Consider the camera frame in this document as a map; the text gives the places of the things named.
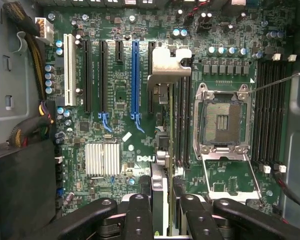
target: motherboard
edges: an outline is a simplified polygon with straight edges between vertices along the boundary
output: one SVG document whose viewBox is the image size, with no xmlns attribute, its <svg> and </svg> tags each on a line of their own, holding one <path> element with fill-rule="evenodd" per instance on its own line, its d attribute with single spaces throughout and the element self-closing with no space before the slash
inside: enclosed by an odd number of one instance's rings
<svg viewBox="0 0 300 240">
<path fill-rule="evenodd" d="M 291 74 L 295 7 L 231 2 L 44 8 L 64 215 L 138 193 L 152 163 L 185 193 L 272 213 L 290 85 L 254 90 Z"/>
</svg>

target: silver heatsink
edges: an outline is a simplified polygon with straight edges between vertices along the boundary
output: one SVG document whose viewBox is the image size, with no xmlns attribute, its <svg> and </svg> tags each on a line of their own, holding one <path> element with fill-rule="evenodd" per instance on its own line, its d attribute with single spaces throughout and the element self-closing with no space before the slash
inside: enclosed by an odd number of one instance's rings
<svg viewBox="0 0 300 240">
<path fill-rule="evenodd" d="M 89 177 L 116 176 L 120 173 L 120 144 L 85 145 L 85 173 Z"/>
</svg>

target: blue pcie slot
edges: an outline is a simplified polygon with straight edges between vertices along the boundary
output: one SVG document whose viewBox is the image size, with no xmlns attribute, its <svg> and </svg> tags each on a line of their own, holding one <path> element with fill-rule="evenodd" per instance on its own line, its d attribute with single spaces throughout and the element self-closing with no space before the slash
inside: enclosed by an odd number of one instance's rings
<svg viewBox="0 0 300 240">
<path fill-rule="evenodd" d="M 112 132 L 108 125 L 108 43 L 105 40 L 99 41 L 99 102 L 98 118 L 102 120 L 104 129 Z"/>
<path fill-rule="evenodd" d="M 139 113 L 139 97 L 140 97 L 140 60 L 139 60 L 139 42 L 132 41 L 132 78 L 131 78 L 131 113 L 130 118 L 134 120 L 135 126 L 138 130 L 145 133 L 140 126 Z"/>
</svg>

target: green circuit board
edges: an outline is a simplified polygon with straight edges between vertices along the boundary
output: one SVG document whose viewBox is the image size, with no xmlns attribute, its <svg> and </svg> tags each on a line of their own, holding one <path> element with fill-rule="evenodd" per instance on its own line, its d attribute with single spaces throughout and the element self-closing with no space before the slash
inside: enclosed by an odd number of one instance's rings
<svg viewBox="0 0 300 240">
<path fill-rule="evenodd" d="M 155 41 L 156 47 L 162 46 L 175 49 L 189 48 L 193 54 L 192 85 L 190 89 L 191 110 L 195 93 L 202 82 L 211 90 L 237 91 L 242 84 L 247 84 L 249 89 L 256 88 L 258 72 L 257 62 L 253 59 L 254 52 L 266 53 L 281 52 L 291 54 L 289 45 L 291 39 L 267 40 L 266 33 L 271 30 L 285 31 L 287 24 L 294 20 L 293 7 L 277 10 L 263 10 L 258 1 L 252 1 L 246 7 L 247 18 L 236 25 L 236 30 L 224 33 L 220 22 L 236 22 L 235 17 L 224 17 L 220 11 L 212 11 L 212 29 L 209 33 L 197 33 L 197 20 L 184 26 L 184 21 L 176 21 L 175 15 L 180 6 L 168 5 L 165 9 L 130 9 L 130 8 L 85 8 L 85 7 L 46 7 L 45 14 L 54 13 L 54 40 L 63 40 L 64 34 L 71 34 L 73 27 L 71 21 L 76 20 L 79 30 L 84 38 L 89 39 L 92 46 L 92 112 L 84 113 L 82 97 L 76 98 L 76 106 L 67 106 L 71 110 L 72 124 L 65 125 L 64 120 L 57 122 L 57 131 L 66 133 L 62 145 L 63 152 L 63 188 L 64 196 L 73 192 L 72 202 L 64 208 L 63 213 L 70 213 L 85 204 L 102 197 L 109 197 L 120 202 L 122 197 L 129 193 L 139 191 L 138 180 L 141 175 L 150 174 L 150 162 L 155 154 L 156 132 L 164 129 L 169 132 L 170 116 L 169 105 L 161 105 L 154 99 L 154 114 L 148 113 L 147 78 L 148 78 L 148 42 Z M 185 13 L 190 8 L 182 7 Z M 83 15 L 88 15 L 88 20 L 82 20 Z M 129 17 L 135 16 L 135 21 L 130 22 Z M 187 36 L 173 38 L 174 29 L 187 30 Z M 99 72 L 99 40 L 106 40 L 108 44 L 107 63 L 107 108 L 109 111 L 109 126 L 113 132 L 108 132 L 98 118 L 100 111 L 99 97 L 100 86 Z M 123 63 L 115 61 L 115 40 L 123 40 Z M 135 122 L 130 118 L 131 111 L 131 58 L 132 40 L 139 41 L 140 49 L 140 97 L 139 112 L 141 113 L 140 125 L 145 133 L 136 128 Z M 245 48 L 245 57 L 209 56 L 209 47 L 224 47 L 226 50 L 234 47 L 237 50 Z M 81 49 L 76 49 L 76 86 L 83 87 L 83 55 Z M 64 97 L 64 72 L 60 59 L 56 58 L 56 47 L 46 48 L 46 64 L 54 65 L 55 92 L 48 96 L 56 100 L 57 104 Z M 241 72 L 236 74 L 218 74 L 213 66 L 232 66 L 234 70 L 240 67 Z M 174 86 L 176 93 L 180 86 Z M 190 124 L 189 141 L 182 140 L 182 146 L 189 147 L 189 168 L 184 169 L 180 178 L 185 180 L 185 191 L 191 194 L 204 196 L 207 194 L 207 184 L 204 177 L 202 161 L 196 159 L 192 143 L 192 123 Z M 131 136 L 123 141 L 127 133 Z M 116 142 L 120 147 L 120 174 L 116 176 L 91 177 L 86 175 L 85 145 L 104 142 Z M 214 161 L 207 163 L 210 186 L 217 192 L 252 192 L 254 190 L 253 177 L 249 172 L 246 162 Z M 261 188 L 263 208 L 266 213 L 272 210 L 272 204 L 279 201 L 280 189 L 269 174 L 256 171 L 256 178 Z"/>
</svg>

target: white pci slot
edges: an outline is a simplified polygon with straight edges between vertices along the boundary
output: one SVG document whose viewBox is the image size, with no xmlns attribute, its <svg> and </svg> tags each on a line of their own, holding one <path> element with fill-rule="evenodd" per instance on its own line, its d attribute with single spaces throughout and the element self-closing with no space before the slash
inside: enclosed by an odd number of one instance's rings
<svg viewBox="0 0 300 240">
<path fill-rule="evenodd" d="M 72 34 L 63 35 L 64 105 L 76 105 L 76 48 Z"/>
</svg>

